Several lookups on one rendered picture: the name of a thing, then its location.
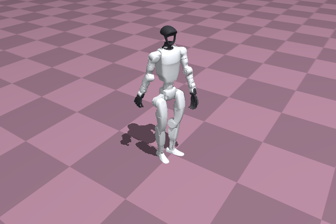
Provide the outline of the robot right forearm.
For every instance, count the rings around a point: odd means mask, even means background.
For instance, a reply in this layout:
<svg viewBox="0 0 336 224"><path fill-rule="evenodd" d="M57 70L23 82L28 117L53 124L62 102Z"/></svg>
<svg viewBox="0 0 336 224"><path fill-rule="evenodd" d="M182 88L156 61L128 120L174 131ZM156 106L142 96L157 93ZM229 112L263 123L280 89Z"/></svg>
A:
<svg viewBox="0 0 336 224"><path fill-rule="evenodd" d="M142 80L142 85L140 87L140 90L138 91L139 97L141 97L142 94L145 94L147 92L147 88L150 84L148 80L149 80L149 76L146 74Z"/></svg>

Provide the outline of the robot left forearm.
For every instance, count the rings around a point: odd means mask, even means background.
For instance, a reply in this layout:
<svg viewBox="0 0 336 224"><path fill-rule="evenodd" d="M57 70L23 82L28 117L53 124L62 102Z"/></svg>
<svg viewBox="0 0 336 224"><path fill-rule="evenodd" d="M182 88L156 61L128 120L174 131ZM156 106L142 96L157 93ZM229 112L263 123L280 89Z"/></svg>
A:
<svg viewBox="0 0 336 224"><path fill-rule="evenodd" d="M186 75L186 79L187 79L189 91L190 91L190 93L193 93L193 89L196 88L195 83L194 83L194 79L193 79L193 72L189 75Z"/></svg>

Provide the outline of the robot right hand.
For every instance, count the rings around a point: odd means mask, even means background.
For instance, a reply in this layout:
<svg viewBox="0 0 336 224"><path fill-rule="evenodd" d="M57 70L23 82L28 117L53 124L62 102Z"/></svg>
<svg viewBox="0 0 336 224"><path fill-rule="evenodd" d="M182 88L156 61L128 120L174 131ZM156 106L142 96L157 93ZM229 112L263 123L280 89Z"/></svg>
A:
<svg viewBox="0 0 336 224"><path fill-rule="evenodd" d="M143 97L144 97L144 94L142 94L141 97L139 97L139 95L137 94L137 97L135 97L134 102L139 108L143 107L143 105L142 105ZM141 104L141 106L140 106L140 104Z"/></svg>

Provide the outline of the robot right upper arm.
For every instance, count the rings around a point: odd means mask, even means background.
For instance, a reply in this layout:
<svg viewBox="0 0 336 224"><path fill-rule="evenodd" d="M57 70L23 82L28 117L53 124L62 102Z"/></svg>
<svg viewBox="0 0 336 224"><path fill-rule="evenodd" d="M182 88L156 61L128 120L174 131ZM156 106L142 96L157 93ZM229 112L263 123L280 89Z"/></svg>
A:
<svg viewBox="0 0 336 224"><path fill-rule="evenodd" d="M152 72L154 71L156 63L160 60L160 56L161 53L159 51L152 52L148 56L148 64L145 73L149 76L148 82L152 82L154 80L154 75Z"/></svg>

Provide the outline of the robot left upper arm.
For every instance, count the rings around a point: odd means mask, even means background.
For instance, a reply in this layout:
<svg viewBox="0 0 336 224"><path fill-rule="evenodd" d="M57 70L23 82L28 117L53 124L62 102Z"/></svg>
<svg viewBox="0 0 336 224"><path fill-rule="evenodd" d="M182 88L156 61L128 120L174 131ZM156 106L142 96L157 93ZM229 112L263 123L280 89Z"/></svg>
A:
<svg viewBox="0 0 336 224"><path fill-rule="evenodd" d="M181 65L183 67L183 73L189 75L193 72L192 68L188 66L187 50L185 47L179 47L181 50Z"/></svg>

